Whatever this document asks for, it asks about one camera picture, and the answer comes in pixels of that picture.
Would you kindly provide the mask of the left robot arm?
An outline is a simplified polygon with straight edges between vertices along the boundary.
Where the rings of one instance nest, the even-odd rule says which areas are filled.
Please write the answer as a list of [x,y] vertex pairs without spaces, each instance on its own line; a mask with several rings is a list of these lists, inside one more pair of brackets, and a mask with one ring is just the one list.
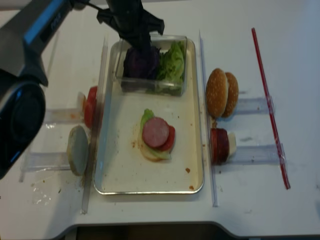
[[[4,177],[38,134],[45,118],[48,78],[42,53],[72,10],[88,0],[32,0],[0,29],[0,175]],[[146,51],[165,23],[139,0],[109,0],[97,20]]]

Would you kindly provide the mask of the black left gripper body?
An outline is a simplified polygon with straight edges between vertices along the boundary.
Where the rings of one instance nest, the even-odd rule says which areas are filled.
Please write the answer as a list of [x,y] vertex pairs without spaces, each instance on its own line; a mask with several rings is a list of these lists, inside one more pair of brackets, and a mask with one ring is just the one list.
[[96,18],[122,39],[148,41],[150,33],[164,33],[164,21],[145,10],[140,0],[108,0],[107,4],[108,8],[99,10]]

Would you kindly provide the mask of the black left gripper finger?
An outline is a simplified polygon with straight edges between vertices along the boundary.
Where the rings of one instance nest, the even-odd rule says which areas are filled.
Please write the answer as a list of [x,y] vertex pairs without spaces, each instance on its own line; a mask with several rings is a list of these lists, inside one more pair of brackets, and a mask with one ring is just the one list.
[[139,37],[129,37],[126,39],[126,41],[136,50],[141,51],[142,50],[142,43]]
[[149,33],[140,35],[139,51],[143,57],[148,57],[151,54],[151,37]]

